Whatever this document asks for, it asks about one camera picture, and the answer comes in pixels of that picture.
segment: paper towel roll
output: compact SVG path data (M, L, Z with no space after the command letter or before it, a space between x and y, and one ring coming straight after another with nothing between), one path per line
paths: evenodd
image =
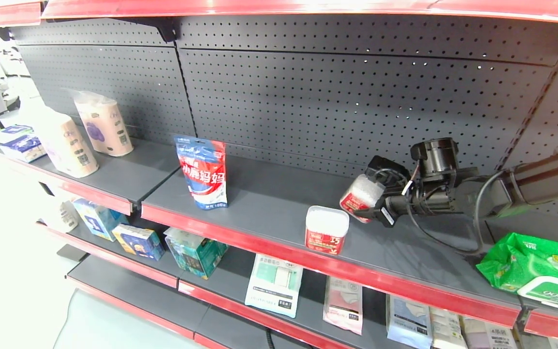
M121 157L133 151L118 102L87 91L75 95L75 106L95 151Z
M98 170L92 149L68 115L46 108L32 126L58 171L80 178Z

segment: red and white container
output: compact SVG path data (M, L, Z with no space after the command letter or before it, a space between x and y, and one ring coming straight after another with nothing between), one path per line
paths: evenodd
M305 219L305 245L325 254L339 254L350 217L342 210L324 206L311 206Z

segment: pink package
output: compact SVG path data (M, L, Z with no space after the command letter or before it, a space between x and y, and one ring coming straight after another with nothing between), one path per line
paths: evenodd
M361 335L363 328L363 287L328 276L323 320Z

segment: teal box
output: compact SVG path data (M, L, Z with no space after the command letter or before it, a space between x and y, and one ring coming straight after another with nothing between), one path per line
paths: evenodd
M89 231L109 241L115 241L113 229L120 223L128 223L128 219L120 212L106 208L87 199L73 201L75 209L85 222Z
M165 236L165 242L178 266L205 280L215 271L228 249L224 243L176 228L169 228Z

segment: floor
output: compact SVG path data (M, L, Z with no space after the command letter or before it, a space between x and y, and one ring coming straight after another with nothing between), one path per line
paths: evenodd
M22 105L1 118L5 126L22 124L42 103L31 79L9 83L18 88ZM0 348L203 348L75 291L63 277L75 262L56 254L62 241L35 227L35 199L41 195L37 182L0 162Z

